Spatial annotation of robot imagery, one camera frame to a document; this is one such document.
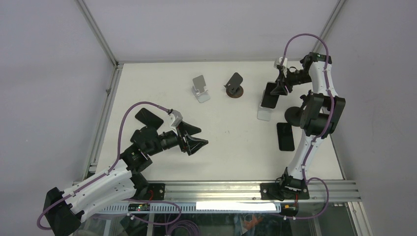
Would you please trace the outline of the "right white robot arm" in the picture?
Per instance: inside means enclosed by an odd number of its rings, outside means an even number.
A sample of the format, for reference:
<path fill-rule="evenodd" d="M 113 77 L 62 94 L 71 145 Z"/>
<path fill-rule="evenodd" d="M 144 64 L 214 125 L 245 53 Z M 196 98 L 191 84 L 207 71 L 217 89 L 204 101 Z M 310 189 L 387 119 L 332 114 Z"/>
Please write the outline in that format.
<path fill-rule="evenodd" d="M 333 86 L 331 56 L 310 52 L 300 63 L 302 69 L 291 71 L 287 59 L 281 57 L 275 64 L 279 70 L 276 86 L 270 92 L 288 95 L 295 85 L 312 84 L 312 90 L 301 96 L 302 105 L 285 112 L 287 123 L 299 127 L 302 136 L 294 158 L 278 179 L 276 191 L 283 199 L 308 192 L 308 168 L 324 139 L 335 131 L 346 105 Z"/>

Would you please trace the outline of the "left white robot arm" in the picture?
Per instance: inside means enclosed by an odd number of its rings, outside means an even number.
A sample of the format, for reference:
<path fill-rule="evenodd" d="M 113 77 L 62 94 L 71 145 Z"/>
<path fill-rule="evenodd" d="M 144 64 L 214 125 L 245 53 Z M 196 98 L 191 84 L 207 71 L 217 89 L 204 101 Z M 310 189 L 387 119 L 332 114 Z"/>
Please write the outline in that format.
<path fill-rule="evenodd" d="M 209 142 L 195 138 L 201 129 L 181 121 L 174 130 L 158 134 L 156 128 L 145 126 L 135 130 L 129 146 L 120 154 L 115 166 L 109 166 L 65 190 L 49 190 L 44 203 L 45 217 L 56 236 L 69 236 L 93 214 L 125 199 L 143 200 L 149 182 L 142 171 L 152 155 L 179 147 L 193 155 Z"/>

